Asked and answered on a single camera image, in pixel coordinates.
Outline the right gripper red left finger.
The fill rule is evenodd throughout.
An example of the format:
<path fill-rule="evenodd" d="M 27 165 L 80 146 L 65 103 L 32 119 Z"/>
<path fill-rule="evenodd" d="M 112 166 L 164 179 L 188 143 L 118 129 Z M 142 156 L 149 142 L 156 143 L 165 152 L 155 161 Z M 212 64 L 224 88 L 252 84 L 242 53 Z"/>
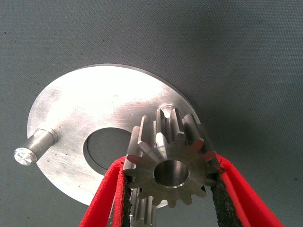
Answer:
<path fill-rule="evenodd" d="M 106 227 L 113 211 L 113 227 L 128 227 L 130 190 L 123 174 L 125 157 L 114 161 L 107 170 L 89 205 L 81 223 L 81 227 Z"/>

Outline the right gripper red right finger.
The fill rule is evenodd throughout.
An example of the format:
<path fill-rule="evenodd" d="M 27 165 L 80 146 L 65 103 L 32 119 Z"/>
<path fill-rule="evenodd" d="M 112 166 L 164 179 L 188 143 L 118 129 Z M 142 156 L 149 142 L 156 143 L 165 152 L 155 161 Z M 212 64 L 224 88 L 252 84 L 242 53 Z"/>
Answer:
<path fill-rule="evenodd" d="M 226 158 L 217 155 L 220 172 L 212 187 L 213 201 L 220 227 L 282 227 L 251 185 Z"/>

